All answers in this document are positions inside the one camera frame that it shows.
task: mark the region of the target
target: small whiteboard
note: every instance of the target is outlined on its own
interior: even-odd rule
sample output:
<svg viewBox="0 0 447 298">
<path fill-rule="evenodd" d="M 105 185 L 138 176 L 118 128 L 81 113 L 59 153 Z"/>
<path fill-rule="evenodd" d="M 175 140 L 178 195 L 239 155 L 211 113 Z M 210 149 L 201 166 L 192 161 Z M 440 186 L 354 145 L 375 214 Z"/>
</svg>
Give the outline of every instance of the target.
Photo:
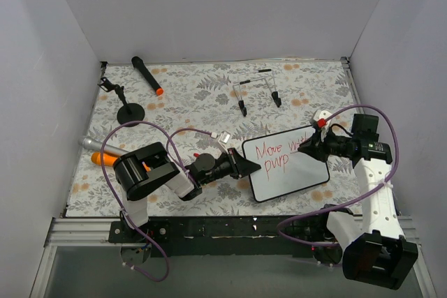
<svg viewBox="0 0 447 298">
<path fill-rule="evenodd" d="M 313 133 L 311 126 L 305 126 L 242 143 L 245 158 L 262 167 L 249 176 L 257 202 L 329 181 L 326 163 L 297 152 L 299 144 Z"/>
</svg>

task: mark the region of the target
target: white wall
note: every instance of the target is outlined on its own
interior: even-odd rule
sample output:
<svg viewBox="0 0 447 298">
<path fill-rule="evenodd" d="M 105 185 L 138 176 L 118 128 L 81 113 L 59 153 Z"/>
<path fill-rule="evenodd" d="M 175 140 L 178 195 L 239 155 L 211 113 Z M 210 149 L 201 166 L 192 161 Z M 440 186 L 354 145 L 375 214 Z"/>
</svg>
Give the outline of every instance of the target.
<svg viewBox="0 0 447 298">
<path fill-rule="evenodd" d="M 416 222 L 438 297 L 447 297 L 447 0 L 380 0 L 351 60 L 362 102 L 396 127 L 395 191 Z"/>
<path fill-rule="evenodd" d="M 100 60 L 351 55 L 378 0 L 67 0 Z"/>
<path fill-rule="evenodd" d="M 99 76 L 65 0 L 0 0 L 0 296 L 28 297 Z"/>
</svg>

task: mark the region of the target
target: table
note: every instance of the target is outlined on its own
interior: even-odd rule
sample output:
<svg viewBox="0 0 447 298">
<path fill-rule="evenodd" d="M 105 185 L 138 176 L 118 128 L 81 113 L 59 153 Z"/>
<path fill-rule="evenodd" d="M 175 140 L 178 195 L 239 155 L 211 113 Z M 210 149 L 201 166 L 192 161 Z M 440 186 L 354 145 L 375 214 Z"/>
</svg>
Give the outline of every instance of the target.
<svg viewBox="0 0 447 298">
<path fill-rule="evenodd" d="M 167 64 L 148 65 L 148 69 L 165 93 L 156 96 L 140 73 L 132 66 L 108 66 L 105 76 L 124 85 L 128 102 L 145 108 L 146 121 L 154 122 L 170 134 L 179 128 L 230 132 L 230 145 L 240 153 L 244 140 L 285 131 L 309 123 L 317 109 L 336 111 L 354 101 L 348 79 L 339 61 L 253 61 L 251 63 Z M 242 116 L 233 92 L 232 81 L 238 74 L 271 68 L 276 77 L 282 106 L 276 107 L 270 92 L 261 82 L 242 86 L 240 94 L 248 115 Z M 104 140 L 119 124 L 116 113 L 121 103 L 114 92 L 99 91 L 88 136 Z M 354 110 L 337 117 L 336 122 L 349 127 Z M 174 137 L 185 164 L 194 153 L 220 153 L 210 137 L 194 132 L 181 132 Z M 134 150 L 166 138 L 157 129 L 146 125 L 120 130 L 108 144 Z M 105 184 L 101 168 L 94 165 L 92 151 L 83 149 L 68 197 L 65 217 L 116 217 L 119 207 Z M 342 158 L 328 162 L 330 181 L 307 190 L 264 203 L 253 199 L 248 179 L 230 177 L 203 187 L 203 194 L 183 202 L 162 186 L 148 197 L 150 216 L 260 216 L 302 214 L 320 209 L 324 204 L 339 204 L 358 196 L 356 177 L 351 163 Z M 113 184 L 118 187 L 113 169 L 107 168 Z M 351 207 L 361 214 L 359 204 Z"/>
</svg>

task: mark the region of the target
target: silver cylinder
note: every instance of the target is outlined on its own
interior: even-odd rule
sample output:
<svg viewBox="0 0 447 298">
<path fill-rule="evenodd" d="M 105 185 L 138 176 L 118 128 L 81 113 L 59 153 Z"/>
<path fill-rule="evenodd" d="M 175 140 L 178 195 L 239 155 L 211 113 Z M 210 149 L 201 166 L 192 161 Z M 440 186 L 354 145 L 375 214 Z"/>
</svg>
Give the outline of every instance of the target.
<svg viewBox="0 0 447 298">
<path fill-rule="evenodd" d="M 85 149 L 91 149 L 96 151 L 101 151 L 101 147 L 103 145 L 102 142 L 96 141 L 95 139 L 92 139 L 89 136 L 81 137 L 79 142 Z M 114 156 L 121 156 L 128 153 L 128 151 L 126 150 L 116 148 L 114 146 L 109 146 L 108 144 L 105 145 L 104 152 Z"/>
</svg>

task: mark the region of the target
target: black microphone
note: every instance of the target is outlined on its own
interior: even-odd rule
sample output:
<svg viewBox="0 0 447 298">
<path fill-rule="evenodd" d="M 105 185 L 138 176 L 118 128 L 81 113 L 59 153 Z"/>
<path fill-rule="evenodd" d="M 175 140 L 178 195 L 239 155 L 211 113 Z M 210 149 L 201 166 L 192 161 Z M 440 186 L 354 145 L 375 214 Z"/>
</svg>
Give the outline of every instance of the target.
<svg viewBox="0 0 447 298">
<path fill-rule="evenodd" d="M 154 89 L 157 96 L 161 96 L 164 90 L 161 88 L 160 84 L 155 80 L 154 76 L 149 72 L 143 63 L 142 59 L 138 56 L 132 57 L 132 64 L 135 69 L 140 71 L 141 75 L 147 80 L 149 85 Z"/>
</svg>

